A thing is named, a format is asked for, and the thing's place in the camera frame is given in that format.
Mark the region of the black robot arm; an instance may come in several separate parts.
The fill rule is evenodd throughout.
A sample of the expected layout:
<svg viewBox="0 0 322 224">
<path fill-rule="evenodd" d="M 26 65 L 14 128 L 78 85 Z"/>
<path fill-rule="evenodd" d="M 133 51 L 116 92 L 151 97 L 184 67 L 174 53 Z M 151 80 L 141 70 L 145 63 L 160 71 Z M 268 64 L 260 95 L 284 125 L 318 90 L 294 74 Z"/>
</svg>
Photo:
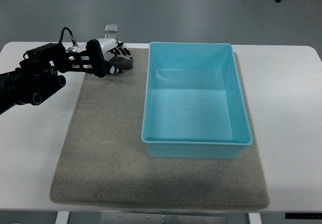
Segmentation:
<svg viewBox="0 0 322 224">
<path fill-rule="evenodd" d="M 104 77 L 107 65 L 98 40 L 82 50 L 65 49 L 61 41 L 28 50 L 14 71 L 1 74 L 1 113 L 15 105 L 42 104 L 66 85 L 65 72 Z"/>
</svg>

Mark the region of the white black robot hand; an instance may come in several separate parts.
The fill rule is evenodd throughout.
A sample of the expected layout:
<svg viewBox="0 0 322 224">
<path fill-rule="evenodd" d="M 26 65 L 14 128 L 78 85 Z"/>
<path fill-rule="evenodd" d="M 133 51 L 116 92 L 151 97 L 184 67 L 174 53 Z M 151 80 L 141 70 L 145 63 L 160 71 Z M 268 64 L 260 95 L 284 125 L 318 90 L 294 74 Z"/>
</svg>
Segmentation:
<svg viewBox="0 0 322 224">
<path fill-rule="evenodd" d="M 130 51 L 123 42 L 116 39 L 93 39 L 86 43 L 86 51 L 92 66 L 93 74 L 100 78 L 108 74 L 118 74 L 123 70 L 112 66 L 108 60 L 114 55 L 131 57 Z"/>
</svg>

